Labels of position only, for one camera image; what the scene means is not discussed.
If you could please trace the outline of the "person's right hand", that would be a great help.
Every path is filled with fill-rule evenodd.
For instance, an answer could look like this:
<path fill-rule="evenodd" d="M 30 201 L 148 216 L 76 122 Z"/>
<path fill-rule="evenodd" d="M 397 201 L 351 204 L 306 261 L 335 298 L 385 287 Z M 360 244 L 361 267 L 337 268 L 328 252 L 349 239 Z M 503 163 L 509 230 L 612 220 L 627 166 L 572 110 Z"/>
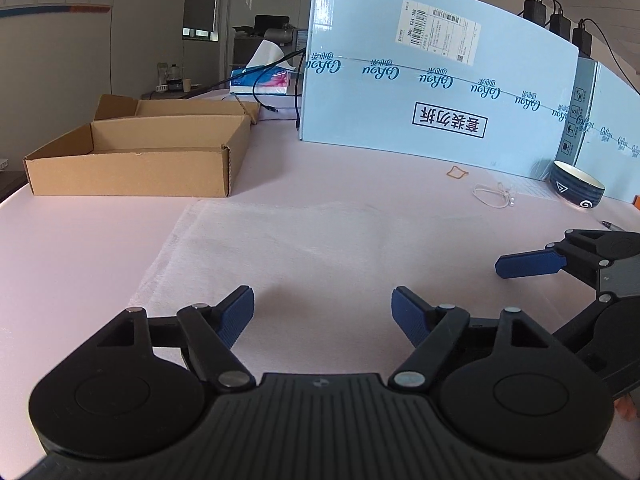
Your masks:
<path fill-rule="evenodd" d="M 627 422 L 632 422 L 639 417 L 637 405 L 630 394 L 625 394 L 614 401 L 614 408 L 617 414 Z"/>

